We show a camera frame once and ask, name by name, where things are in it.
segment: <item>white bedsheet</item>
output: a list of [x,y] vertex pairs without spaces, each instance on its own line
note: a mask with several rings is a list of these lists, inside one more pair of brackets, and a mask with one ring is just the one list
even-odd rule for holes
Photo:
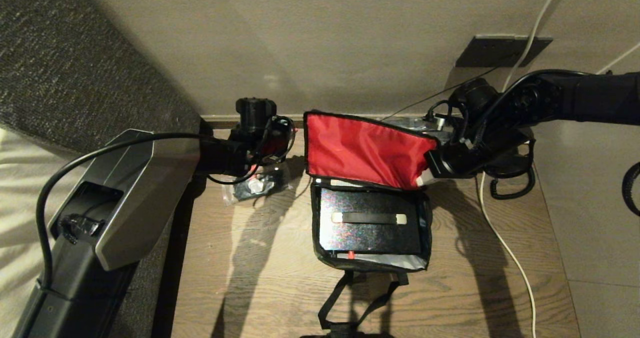
[[[56,151],[0,128],[0,337],[10,337],[42,270],[34,220],[38,194],[73,154]],[[51,193],[50,218],[84,168],[64,177]]]

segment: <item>wooden floor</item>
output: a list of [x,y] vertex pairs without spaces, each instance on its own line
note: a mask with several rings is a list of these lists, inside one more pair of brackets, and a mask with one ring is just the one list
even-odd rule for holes
[[[343,272],[316,258],[302,132],[288,160],[292,189],[224,206],[211,183],[196,200],[174,316],[175,338],[322,335],[318,309]],[[489,181],[485,190],[489,190]],[[490,231],[473,180],[436,183],[433,248],[391,302],[360,330],[378,337],[531,337],[531,307],[516,265]],[[520,199],[485,201],[494,226],[533,287],[539,338],[578,337],[578,324],[547,207],[536,185]],[[361,314],[390,277],[372,275],[343,292],[329,315]]]

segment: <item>wall outlet plate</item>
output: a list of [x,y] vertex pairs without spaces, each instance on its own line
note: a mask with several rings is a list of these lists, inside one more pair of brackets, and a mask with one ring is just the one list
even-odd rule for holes
[[[526,35],[476,35],[455,61],[456,67],[513,67],[527,45]],[[551,37],[535,37],[526,58],[525,67],[551,42]]]

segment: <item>bag strap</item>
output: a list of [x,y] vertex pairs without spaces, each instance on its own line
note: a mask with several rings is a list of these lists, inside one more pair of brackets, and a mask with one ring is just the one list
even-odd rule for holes
[[354,271],[353,270],[345,270],[344,275],[338,283],[333,288],[333,292],[326,299],[320,311],[318,311],[318,320],[320,320],[320,326],[322,329],[330,329],[331,333],[329,336],[331,338],[349,338],[352,337],[357,331],[358,326],[365,320],[365,318],[377,310],[378,308],[382,308],[386,306],[391,299],[391,295],[396,290],[396,288],[400,286],[406,286],[409,284],[409,279],[407,278],[407,274],[405,272],[397,272],[395,273],[397,277],[396,281],[392,281],[389,283],[389,288],[386,293],[377,297],[371,304],[366,308],[362,316],[359,318],[357,322],[332,322],[331,320],[327,320],[327,316],[329,315],[329,311],[334,307],[336,301],[338,301],[338,297],[345,290],[346,286],[352,285],[354,283]]

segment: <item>gray carpet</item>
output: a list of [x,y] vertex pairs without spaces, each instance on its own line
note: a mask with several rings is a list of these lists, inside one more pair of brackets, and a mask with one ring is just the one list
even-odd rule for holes
[[[88,152],[135,128],[192,132],[200,117],[91,0],[0,0],[0,126]],[[135,274],[112,337],[149,337],[169,229]]]

